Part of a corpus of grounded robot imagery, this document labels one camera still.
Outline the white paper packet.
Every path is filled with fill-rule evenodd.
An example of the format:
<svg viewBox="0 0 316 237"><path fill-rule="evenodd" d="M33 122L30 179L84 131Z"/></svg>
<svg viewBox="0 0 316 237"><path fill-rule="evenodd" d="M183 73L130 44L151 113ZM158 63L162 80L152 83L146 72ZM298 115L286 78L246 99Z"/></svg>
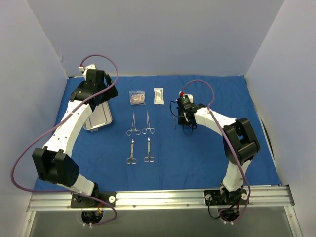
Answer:
<svg viewBox="0 0 316 237"><path fill-rule="evenodd" d="M163 88L154 88L154 104L155 105L164 105L164 89Z"/></svg>

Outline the steel instrument tray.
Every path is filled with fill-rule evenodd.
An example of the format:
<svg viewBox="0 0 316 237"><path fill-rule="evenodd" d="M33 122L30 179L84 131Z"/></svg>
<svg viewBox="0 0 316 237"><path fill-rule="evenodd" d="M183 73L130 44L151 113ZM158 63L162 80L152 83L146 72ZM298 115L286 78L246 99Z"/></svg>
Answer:
<svg viewBox="0 0 316 237"><path fill-rule="evenodd" d="M96 106L94 112L88 117L83 125L86 131L94 132L111 125L113 117L108 101Z"/></svg>

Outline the steel hemostat forceps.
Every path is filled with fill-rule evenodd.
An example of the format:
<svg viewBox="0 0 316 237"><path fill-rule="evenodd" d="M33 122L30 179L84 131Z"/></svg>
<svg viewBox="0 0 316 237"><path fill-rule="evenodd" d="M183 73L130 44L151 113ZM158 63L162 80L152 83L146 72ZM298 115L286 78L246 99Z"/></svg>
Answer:
<svg viewBox="0 0 316 237"><path fill-rule="evenodd" d="M136 136L139 136L141 134L141 131L136 128L135 112L133 112L131 128L126 131L126 135L131 136L133 133L135 133Z"/></svg>
<svg viewBox="0 0 316 237"><path fill-rule="evenodd" d="M154 134L155 133L155 129L153 127L150 126L150 117L149 117L149 111L147 111L147 118L146 118L146 127L142 129L142 134Z"/></svg>

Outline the purple printed packet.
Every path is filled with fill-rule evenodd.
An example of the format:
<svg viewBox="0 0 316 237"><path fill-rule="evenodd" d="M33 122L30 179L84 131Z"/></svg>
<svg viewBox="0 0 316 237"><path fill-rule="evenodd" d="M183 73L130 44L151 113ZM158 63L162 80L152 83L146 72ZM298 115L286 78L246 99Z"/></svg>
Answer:
<svg viewBox="0 0 316 237"><path fill-rule="evenodd" d="M146 93L145 91L137 90L129 92L129 101L131 105L145 105Z"/></svg>

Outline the blue surgical drape cloth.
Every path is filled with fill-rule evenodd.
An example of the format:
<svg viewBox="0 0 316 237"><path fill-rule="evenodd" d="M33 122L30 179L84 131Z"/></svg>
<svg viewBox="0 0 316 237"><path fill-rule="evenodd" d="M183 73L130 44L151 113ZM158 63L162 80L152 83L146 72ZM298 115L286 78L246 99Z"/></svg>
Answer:
<svg viewBox="0 0 316 237"><path fill-rule="evenodd" d="M154 104L154 88L164 89L164 105ZM260 152L247 169L251 185L279 185L262 126L257 117L243 76L149 76L119 77L118 96L109 101L111 125L96 132L82 130L72 151L80 174L96 182L103 191L174 190L215 188L220 185L228 166L222 137L199 126L174 129L171 110L180 90L193 95L194 102L210 105L231 118L247 118L260 144ZM145 105L131 105L130 91L145 91ZM147 111L154 134L126 135L135 112L136 128L146 127ZM153 163L145 163L151 140ZM126 164L134 140L135 165Z"/></svg>

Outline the steel surgical scissors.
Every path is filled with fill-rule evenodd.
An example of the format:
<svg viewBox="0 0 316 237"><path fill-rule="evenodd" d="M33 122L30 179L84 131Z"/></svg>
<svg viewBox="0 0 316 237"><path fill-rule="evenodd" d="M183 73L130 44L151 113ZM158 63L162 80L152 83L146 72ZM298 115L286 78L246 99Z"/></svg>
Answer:
<svg viewBox="0 0 316 237"><path fill-rule="evenodd" d="M147 144L148 144L148 154L147 154L146 157L144 157L144 162L145 163L153 163L155 158L151 155L151 140L150 140L150 137L148 137Z"/></svg>
<svg viewBox="0 0 316 237"><path fill-rule="evenodd" d="M131 149L130 149L130 157L126 159L126 164L135 165L137 163L137 159L134 158L134 140L131 140Z"/></svg>

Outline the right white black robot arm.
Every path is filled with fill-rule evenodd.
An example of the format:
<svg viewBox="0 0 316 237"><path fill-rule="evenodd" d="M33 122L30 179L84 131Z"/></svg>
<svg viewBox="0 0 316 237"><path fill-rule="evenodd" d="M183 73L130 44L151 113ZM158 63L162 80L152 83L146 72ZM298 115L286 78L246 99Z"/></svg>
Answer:
<svg viewBox="0 0 316 237"><path fill-rule="evenodd" d="M237 198L237 190L244 184L249 184L246 171L260 151L260 144L250 121L246 118L227 117L204 104L190 102L184 105L179 100L175 103L179 125L188 125L192 129L201 125L222 136L228 167L219 198L223 203L232 203Z"/></svg>

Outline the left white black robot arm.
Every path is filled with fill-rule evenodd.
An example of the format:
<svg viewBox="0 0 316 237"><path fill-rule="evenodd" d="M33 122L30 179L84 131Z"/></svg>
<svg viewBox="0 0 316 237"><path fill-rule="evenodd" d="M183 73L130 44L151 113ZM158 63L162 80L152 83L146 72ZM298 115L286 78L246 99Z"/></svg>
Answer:
<svg viewBox="0 0 316 237"><path fill-rule="evenodd" d="M42 148L35 148L32 157L39 179L82 194L88 207L99 203L97 184L79 173L79 166L72 160L75 141L88 117L95 108L106 101L106 93L99 94L81 104L84 99L106 88L105 83L83 81L71 94L67 109L59 126Z"/></svg>

